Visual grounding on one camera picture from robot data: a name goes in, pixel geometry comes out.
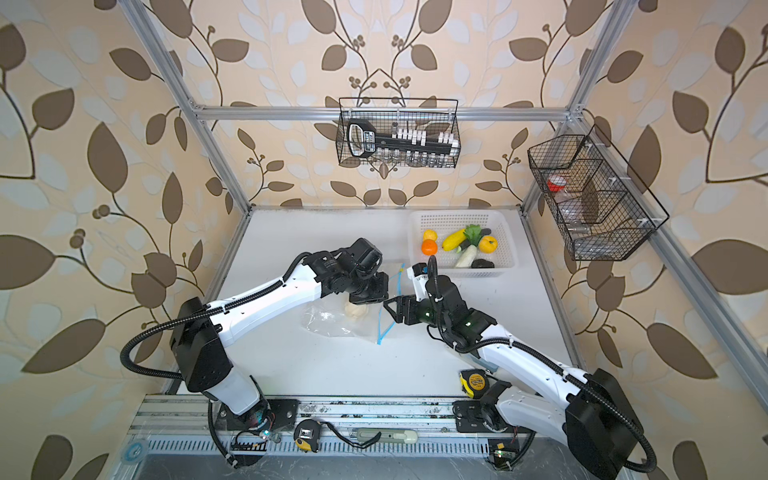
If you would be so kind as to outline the white radish with green leaves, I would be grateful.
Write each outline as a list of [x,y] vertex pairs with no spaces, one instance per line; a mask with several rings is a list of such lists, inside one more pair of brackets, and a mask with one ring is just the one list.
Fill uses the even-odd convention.
[[455,268],[469,268],[471,266],[478,253],[477,244],[483,237],[483,229],[479,225],[468,225],[464,230],[467,239],[459,246],[460,256],[454,264]]

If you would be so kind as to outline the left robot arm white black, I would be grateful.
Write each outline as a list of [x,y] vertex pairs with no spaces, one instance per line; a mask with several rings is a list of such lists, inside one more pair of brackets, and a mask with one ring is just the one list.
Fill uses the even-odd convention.
[[[282,276],[137,334],[122,348],[120,362],[142,376],[180,380],[188,391],[222,403],[249,422],[265,413],[267,401],[256,380],[233,364],[228,349],[267,321],[331,294],[346,294],[353,305],[383,302],[389,277],[380,270],[382,260],[381,251],[365,238],[333,251],[301,252]],[[139,344],[168,330],[177,372],[144,367],[131,358]]]

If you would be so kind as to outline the clear zip bag blue zipper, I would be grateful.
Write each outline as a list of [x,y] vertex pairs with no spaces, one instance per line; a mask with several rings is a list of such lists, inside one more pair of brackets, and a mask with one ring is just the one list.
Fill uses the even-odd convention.
[[345,317],[344,306],[348,294],[332,294],[311,304],[304,310],[302,326],[309,332],[329,338],[357,338],[381,345],[384,338],[396,325],[382,306],[382,303],[364,304],[368,314],[361,320]]

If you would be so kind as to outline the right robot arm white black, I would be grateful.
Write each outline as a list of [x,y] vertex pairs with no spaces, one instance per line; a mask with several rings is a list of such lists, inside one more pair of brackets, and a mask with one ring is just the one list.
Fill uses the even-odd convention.
[[481,410],[489,429],[520,426],[556,439],[599,479],[614,479],[624,469],[651,473],[657,468],[656,452],[612,374],[603,369],[588,373],[525,344],[495,318],[468,306],[435,261],[417,264],[408,273],[413,294],[383,303],[395,322],[432,327],[437,341],[453,352],[503,370],[532,389],[526,395],[499,380],[499,393],[483,394]]

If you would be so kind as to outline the beige potato toy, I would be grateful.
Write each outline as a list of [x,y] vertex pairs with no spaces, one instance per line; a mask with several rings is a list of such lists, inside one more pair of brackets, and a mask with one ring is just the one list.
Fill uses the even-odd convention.
[[345,317],[353,321],[361,320],[368,314],[368,312],[369,307],[367,305],[358,305],[347,302],[344,306]]

